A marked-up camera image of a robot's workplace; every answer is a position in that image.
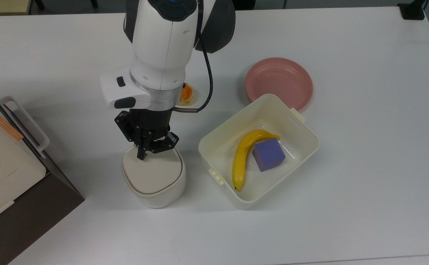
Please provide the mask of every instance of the purple block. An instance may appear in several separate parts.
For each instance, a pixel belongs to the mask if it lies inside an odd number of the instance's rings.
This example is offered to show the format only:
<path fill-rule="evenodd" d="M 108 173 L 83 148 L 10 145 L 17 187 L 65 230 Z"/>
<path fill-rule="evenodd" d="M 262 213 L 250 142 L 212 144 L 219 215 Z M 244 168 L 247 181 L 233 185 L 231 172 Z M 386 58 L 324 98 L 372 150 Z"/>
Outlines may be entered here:
<path fill-rule="evenodd" d="M 280 166 L 285 160 L 285 154 L 275 138 L 255 144 L 252 154 L 261 172 Z"/>

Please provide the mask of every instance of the pink plate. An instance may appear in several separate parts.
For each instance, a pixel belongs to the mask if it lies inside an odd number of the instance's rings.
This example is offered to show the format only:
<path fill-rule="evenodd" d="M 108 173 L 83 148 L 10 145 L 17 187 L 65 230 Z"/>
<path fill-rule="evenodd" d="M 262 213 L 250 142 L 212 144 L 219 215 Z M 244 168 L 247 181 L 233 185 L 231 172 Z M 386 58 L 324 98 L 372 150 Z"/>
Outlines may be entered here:
<path fill-rule="evenodd" d="M 251 101 L 265 94 L 279 97 L 290 109 L 302 109 L 311 99 L 312 80 L 301 65 L 285 58 L 257 62 L 245 76 L 245 91 Z"/>

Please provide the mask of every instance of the white table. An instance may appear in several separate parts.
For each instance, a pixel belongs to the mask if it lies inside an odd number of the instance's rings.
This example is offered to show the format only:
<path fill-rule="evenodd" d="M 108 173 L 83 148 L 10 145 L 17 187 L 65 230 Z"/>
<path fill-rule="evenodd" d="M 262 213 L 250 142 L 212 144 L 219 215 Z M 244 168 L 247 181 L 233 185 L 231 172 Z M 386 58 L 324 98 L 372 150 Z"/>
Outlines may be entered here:
<path fill-rule="evenodd" d="M 215 91 L 174 113 L 187 186 L 146 208 L 123 180 L 130 146 L 105 108 L 100 73 L 128 64 L 123 14 L 0 17 L 0 97 L 15 96 L 48 153 L 85 196 L 14 264 L 287 264 L 429 255 L 429 24 L 397 7 L 237 13 L 210 55 Z M 302 65 L 302 111 L 319 150 L 252 210 L 236 210 L 200 165 L 199 140 L 248 104 L 243 79 L 266 57 Z M 200 52 L 186 81 L 208 75 Z M 206 91 L 199 96 L 202 99 Z"/>

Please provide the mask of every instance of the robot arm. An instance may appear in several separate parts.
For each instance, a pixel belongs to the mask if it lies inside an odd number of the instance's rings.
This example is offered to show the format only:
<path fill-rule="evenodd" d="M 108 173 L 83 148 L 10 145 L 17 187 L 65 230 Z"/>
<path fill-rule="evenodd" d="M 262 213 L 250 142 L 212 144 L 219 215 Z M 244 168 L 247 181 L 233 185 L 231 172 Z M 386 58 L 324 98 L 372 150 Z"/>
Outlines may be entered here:
<path fill-rule="evenodd" d="M 127 0 L 125 33 L 134 58 L 102 74 L 100 88 L 109 108 L 129 109 L 115 122 L 138 148 L 139 159 L 172 149 L 179 139 L 169 121 L 193 47 L 199 49 L 197 32 L 210 41 L 208 52 L 215 52 L 231 40 L 234 21 L 231 0 Z"/>

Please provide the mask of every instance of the yellow banana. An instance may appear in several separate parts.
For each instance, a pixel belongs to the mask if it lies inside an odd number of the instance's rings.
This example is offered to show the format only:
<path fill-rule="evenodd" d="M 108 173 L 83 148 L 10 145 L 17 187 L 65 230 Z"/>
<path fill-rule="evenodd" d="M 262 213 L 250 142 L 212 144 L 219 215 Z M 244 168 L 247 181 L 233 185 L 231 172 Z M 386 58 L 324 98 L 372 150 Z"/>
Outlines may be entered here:
<path fill-rule="evenodd" d="M 240 141 L 233 161 L 233 184 L 236 191 L 241 191 L 244 184 L 245 162 L 251 147 L 257 141 L 267 140 L 270 138 L 277 138 L 277 140 L 280 140 L 278 135 L 271 134 L 262 129 L 257 129 L 246 134 Z"/>

